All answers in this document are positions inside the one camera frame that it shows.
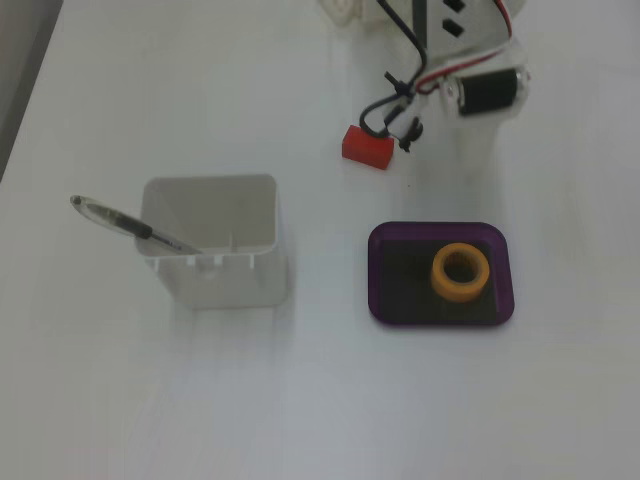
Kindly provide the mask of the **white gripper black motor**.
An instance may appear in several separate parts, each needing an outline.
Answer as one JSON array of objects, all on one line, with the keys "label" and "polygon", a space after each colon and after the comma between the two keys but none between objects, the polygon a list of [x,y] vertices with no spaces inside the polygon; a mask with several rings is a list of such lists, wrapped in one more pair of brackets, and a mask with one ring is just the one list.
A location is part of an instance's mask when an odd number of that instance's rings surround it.
[{"label": "white gripper black motor", "polygon": [[500,209],[499,122],[515,117],[529,95],[525,53],[500,53],[441,78],[440,102],[454,129],[455,173],[465,211]]}]

